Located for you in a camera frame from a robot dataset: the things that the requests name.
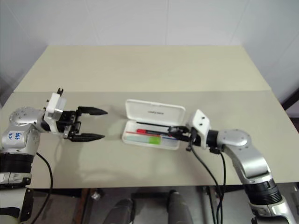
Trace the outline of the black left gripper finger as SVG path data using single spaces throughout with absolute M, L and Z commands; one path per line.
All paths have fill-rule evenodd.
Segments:
M 70 141 L 72 142 L 90 142 L 94 140 L 100 140 L 104 138 L 104 135 L 94 134 L 94 133 L 82 133 L 79 135 L 70 136 Z
M 77 109 L 77 115 L 81 116 L 82 114 L 89 114 L 92 116 L 100 116 L 100 115 L 106 115 L 108 112 L 95 108 L 95 107 L 85 107 L 85 106 L 79 106 Z

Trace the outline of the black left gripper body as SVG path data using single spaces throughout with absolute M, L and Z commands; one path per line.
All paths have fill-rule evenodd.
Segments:
M 57 122 L 57 129 L 62 134 L 64 139 L 79 140 L 79 131 L 81 122 L 79 116 L 81 113 L 76 111 L 63 111 L 59 121 Z

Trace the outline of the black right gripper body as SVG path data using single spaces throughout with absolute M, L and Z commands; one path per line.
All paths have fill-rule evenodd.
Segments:
M 201 138 L 194 128 L 189 129 L 186 126 L 180 126 L 180 133 L 179 140 L 189 142 L 193 139 L 192 142 L 195 146 L 201 146 Z

